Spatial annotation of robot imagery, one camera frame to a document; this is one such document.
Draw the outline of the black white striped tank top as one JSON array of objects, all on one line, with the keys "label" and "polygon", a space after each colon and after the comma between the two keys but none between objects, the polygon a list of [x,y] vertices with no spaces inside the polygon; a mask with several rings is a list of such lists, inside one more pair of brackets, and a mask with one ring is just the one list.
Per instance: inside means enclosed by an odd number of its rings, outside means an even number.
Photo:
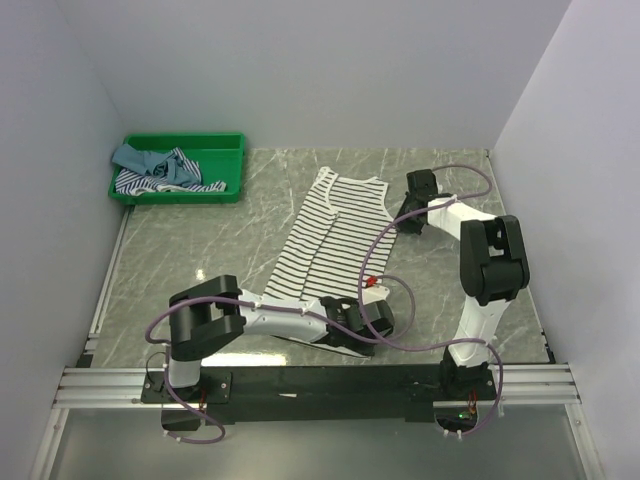
[{"label": "black white striped tank top", "polygon": [[397,233],[390,230],[369,253],[392,217],[388,184],[320,169],[310,187],[264,289],[271,299],[349,303],[358,285],[385,273]]}]

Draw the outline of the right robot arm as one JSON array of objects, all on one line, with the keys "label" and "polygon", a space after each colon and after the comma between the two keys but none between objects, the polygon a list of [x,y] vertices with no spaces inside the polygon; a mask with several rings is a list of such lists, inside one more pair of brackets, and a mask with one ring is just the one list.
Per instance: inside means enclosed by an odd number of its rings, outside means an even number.
[{"label": "right robot arm", "polygon": [[440,362],[439,387],[460,399],[488,380],[490,351],[499,321],[530,280],[519,220],[477,210],[439,191],[430,169],[406,175],[408,191],[396,215],[402,233],[425,225],[459,241],[459,277],[466,298],[454,336]]}]

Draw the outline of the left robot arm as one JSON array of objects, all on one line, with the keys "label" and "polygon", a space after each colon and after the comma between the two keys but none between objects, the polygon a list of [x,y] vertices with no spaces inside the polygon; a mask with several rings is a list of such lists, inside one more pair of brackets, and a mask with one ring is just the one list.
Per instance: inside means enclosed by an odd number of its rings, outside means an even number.
[{"label": "left robot arm", "polygon": [[169,362],[164,389],[176,401],[193,399],[200,388],[203,359],[241,335],[272,336],[355,358],[374,355],[370,332],[389,336],[395,327],[388,289],[365,297],[366,325],[358,300],[322,296],[307,300],[258,295],[222,275],[169,299]]}]

